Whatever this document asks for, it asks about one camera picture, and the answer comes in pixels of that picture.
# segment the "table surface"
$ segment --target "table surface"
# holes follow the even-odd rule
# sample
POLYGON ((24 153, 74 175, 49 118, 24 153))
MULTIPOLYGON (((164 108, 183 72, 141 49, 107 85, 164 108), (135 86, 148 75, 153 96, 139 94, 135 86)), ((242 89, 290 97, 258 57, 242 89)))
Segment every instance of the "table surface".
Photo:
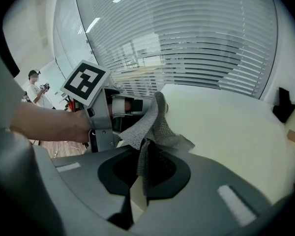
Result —
POLYGON ((295 155, 284 125, 266 102, 230 91, 185 85, 162 89, 169 127, 258 188, 271 203, 293 190, 295 155))

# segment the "wooden floor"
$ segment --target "wooden floor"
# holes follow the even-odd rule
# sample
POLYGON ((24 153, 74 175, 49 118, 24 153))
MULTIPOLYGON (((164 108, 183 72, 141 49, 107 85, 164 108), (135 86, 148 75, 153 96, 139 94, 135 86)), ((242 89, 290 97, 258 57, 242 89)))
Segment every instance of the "wooden floor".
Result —
POLYGON ((45 142, 41 141, 40 145, 43 146, 51 158, 73 156, 84 154, 86 148, 83 144, 76 142, 45 142))

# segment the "gray towel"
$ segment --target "gray towel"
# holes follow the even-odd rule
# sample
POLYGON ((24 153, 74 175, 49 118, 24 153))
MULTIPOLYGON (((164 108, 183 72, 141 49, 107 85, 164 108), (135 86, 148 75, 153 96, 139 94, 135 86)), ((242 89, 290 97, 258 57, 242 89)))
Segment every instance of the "gray towel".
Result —
POLYGON ((189 151, 195 146, 184 136, 176 135, 170 130, 165 120, 166 106, 164 95, 161 92, 156 92, 146 114, 136 124, 119 135, 126 143, 140 150, 137 175, 143 176, 144 193, 151 186, 148 173, 148 146, 151 141, 185 151, 189 151))

